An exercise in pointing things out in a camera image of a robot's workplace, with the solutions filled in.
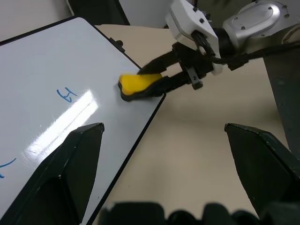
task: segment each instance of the yellow eraser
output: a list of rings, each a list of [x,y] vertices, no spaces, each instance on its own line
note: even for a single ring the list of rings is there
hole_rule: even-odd
[[[124,95],[133,95],[147,89],[155,81],[162,78],[161,74],[131,75],[124,74],[119,78]]]

